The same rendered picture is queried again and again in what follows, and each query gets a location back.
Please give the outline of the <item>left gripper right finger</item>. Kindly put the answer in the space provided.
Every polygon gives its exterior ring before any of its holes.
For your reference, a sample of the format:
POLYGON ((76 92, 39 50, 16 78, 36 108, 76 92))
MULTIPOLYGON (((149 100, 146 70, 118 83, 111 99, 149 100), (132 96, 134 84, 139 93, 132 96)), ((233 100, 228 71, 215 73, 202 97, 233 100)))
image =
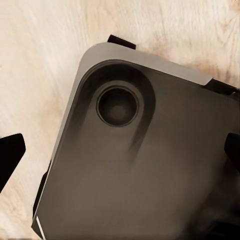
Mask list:
POLYGON ((240 173, 240 135, 229 133, 227 135, 224 151, 240 173))

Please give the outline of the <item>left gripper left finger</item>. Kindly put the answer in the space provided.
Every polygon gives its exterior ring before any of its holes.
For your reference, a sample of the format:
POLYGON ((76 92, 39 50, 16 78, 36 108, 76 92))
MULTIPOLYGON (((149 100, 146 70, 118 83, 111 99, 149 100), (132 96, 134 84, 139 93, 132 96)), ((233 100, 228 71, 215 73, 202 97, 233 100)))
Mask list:
POLYGON ((0 193, 26 152, 21 133, 0 138, 0 193))

